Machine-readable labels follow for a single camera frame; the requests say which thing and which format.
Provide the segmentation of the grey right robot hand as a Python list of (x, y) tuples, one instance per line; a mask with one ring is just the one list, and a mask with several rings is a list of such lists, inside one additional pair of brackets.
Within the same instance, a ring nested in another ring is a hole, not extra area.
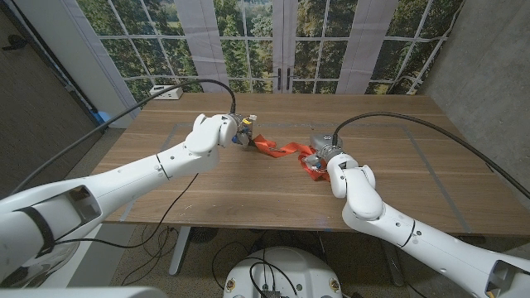
[(310, 136), (310, 148), (315, 152), (306, 158), (306, 164), (314, 170), (323, 170), (333, 157), (342, 154), (343, 142), (338, 138), (337, 144), (333, 144), (333, 136), (329, 134), (313, 134)]

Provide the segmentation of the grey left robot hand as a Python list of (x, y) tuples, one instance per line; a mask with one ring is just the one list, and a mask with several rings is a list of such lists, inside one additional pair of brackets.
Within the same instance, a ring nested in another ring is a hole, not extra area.
[(232, 138), (232, 142), (242, 145), (243, 147), (255, 147), (255, 142), (253, 140), (253, 124), (258, 117), (254, 114), (244, 117), (237, 113), (231, 113), (230, 116), (237, 124), (237, 132)]

